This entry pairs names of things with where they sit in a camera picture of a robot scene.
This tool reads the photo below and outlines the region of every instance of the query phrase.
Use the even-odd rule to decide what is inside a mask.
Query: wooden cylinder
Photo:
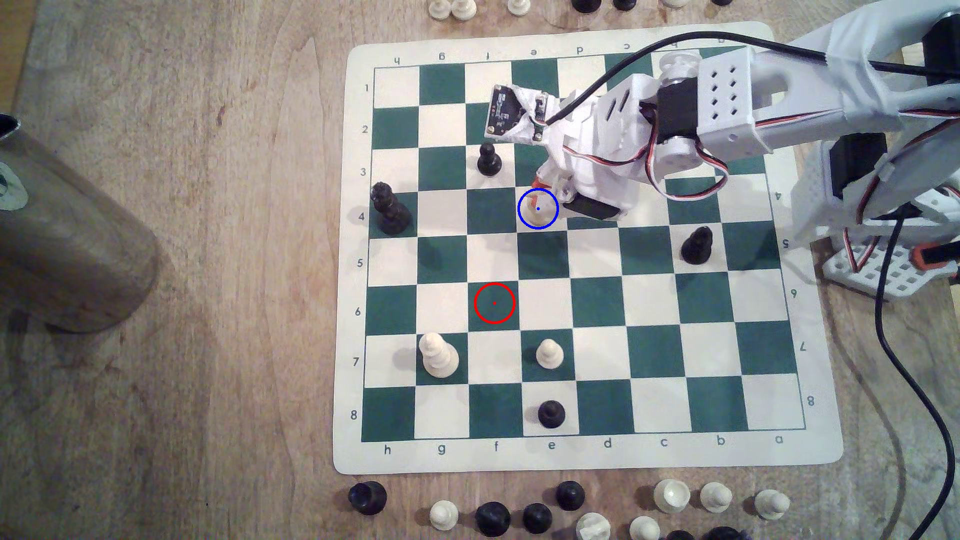
[[[145,225],[0,114],[0,301],[97,331],[143,302],[157,262]]]

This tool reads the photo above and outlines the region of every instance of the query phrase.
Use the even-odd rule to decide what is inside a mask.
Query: chessboard
[[[496,84],[566,96],[632,51],[691,30],[773,38],[759,23],[364,45],[348,60],[334,465],[345,474],[827,463],[843,452],[812,256],[790,238],[792,149],[729,163],[699,202],[649,185],[619,222],[526,226],[517,203],[546,152],[495,144],[476,167]],[[731,50],[689,42],[707,57]],[[659,57],[630,73],[659,76]],[[675,194],[716,182],[668,176]],[[413,214],[384,234],[389,184]],[[680,245],[713,232],[707,263]],[[460,364],[422,365],[438,332]],[[535,359],[552,338],[564,362]],[[537,418],[546,400],[566,420]]]

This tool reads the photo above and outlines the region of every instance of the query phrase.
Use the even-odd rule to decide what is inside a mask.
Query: white chess piece
[[[700,504],[707,512],[719,514],[730,507],[733,492],[720,482],[709,482],[700,490]]]
[[[579,540],[609,540],[610,522],[596,512],[587,512],[577,521]]]
[[[451,12],[460,20],[471,20],[477,14],[477,3],[474,0],[453,0]]]
[[[557,369],[564,363],[564,349],[549,337],[537,347],[537,363],[546,369]]]
[[[423,353],[423,367],[426,372],[437,379],[453,375],[460,365],[457,350],[438,333],[425,333],[420,338],[420,352]]]
[[[661,480],[654,488],[654,503],[667,514],[676,514],[690,502],[690,488],[674,479]]]
[[[444,20],[450,16],[450,0],[430,0],[430,6],[427,10],[431,17]]]
[[[630,523],[630,540],[660,540],[660,526],[650,516],[638,516]]]
[[[430,507],[430,525],[436,530],[451,530],[459,516],[457,506],[450,501],[436,501]]]
[[[765,520],[778,520],[790,509],[790,499],[776,489],[764,489],[754,497],[756,513]]]

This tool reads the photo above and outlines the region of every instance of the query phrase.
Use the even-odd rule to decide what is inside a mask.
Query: wooden table
[[[876,344],[873,303],[821,287],[846,453],[811,467],[466,473],[379,478],[387,509],[350,511],[358,478],[331,461],[344,73],[361,43],[760,20],[788,40],[863,0],[639,0],[579,15],[564,0],[466,24],[424,0],[40,3],[15,111],[160,238],[156,290],[110,331],[50,331],[4,311],[0,537],[479,537],[485,501],[521,509],[562,479],[618,537],[637,514],[664,533],[753,527],[754,538],[905,537],[943,481],[940,436]],[[889,307],[890,341],[960,436],[956,321],[946,285]],[[725,482],[721,516],[653,509],[671,476]],[[749,496],[793,500],[779,522]],[[467,514],[441,534],[437,499]],[[929,538],[960,535],[957,498]],[[572,538],[582,512],[555,513]],[[512,529],[510,536],[523,534]]]

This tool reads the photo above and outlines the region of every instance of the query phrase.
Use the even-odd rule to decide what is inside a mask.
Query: black wire
[[[944,487],[940,489],[940,495],[933,503],[933,506],[930,507],[930,511],[926,512],[924,520],[920,522],[920,525],[917,526],[913,534],[910,535],[910,540],[918,540],[924,535],[926,529],[930,527],[930,524],[934,518],[937,517],[937,514],[940,513],[940,509],[944,507],[944,503],[947,502],[950,488],[953,487],[953,475],[956,472],[956,454],[953,451],[953,440],[950,438],[947,424],[944,423],[944,419],[940,416],[937,407],[927,398],[924,390],[920,388],[920,385],[917,384],[906,368],[903,367],[903,364],[900,363],[897,355],[895,355],[893,349],[890,348],[890,344],[887,343],[886,336],[883,334],[883,291],[886,288],[887,271],[890,270],[890,261],[893,259],[894,250],[897,249],[897,238],[900,236],[900,229],[903,228],[903,219],[903,214],[901,214],[897,219],[897,225],[894,226],[893,233],[890,234],[890,240],[887,242],[887,253],[883,254],[883,265],[880,266],[880,282],[876,287],[874,322],[876,324],[876,339],[879,340],[880,347],[883,348],[883,352],[887,354],[890,361],[894,364],[894,367],[897,368],[897,371],[900,372],[900,375],[906,380],[906,383],[909,384],[910,388],[917,394],[920,401],[924,403],[927,412],[933,417],[937,428],[940,429],[940,434],[944,437],[944,447],[946,447],[947,450],[947,477],[944,479]]]
[[[702,30],[698,32],[685,32],[683,34],[677,34],[676,36],[665,37],[660,41],[647,45],[642,49],[636,51],[629,57],[618,62],[617,65],[612,67],[610,71],[603,74],[603,77],[600,77],[592,85],[590,85],[584,93],[577,96],[576,99],[571,101],[569,104],[564,106],[562,109],[558,110],[556,114],[550,116],[550,119],[546,121],[547,125],[550,125],[561,118],[566,117],[574,109],[580,106],[584,101],[587,100],[593,92],[597,91],[603,83],[609,81],[614,75],[622,71],[628,65],[634,63],[635,61],[640,60],[641,58],[649,55],[650,53],[657,51],[667,45],[673,45],[674,43],[679,43],[681,41],[688,41],[690,39],[725,39],[727,41],[733,41],[735,43],[743,43],[744,45],[755,45],[757,47],[763,47],[764,49],[770,49],[771,51],[777,51],[779,53],[788,54],[795,57],[806,58],[813,61],[827,61],[827,53],[821,51],[813,51],[810,49],[804,49],[803,47],[796,47],[794,45],[787,45],[785,43],[777,43],[776,41],[769,41],[767,39],[760,39],[759,37],[750,37],[744,36],[742,34],[735,34],[733,32],[718,32],[715,30]],[[923,67],[921,65],[906,65],[903,63],[891,63],[888,61],[870,61],[870,65],[874,67],[877,71],[883,71],[886,73],[902,73],[905,75],[921,75],[921,76],[933,76],[933,77],[946,77],[948,79],[960,79],[960,72],[952,71],[948,69],[930,69]]]

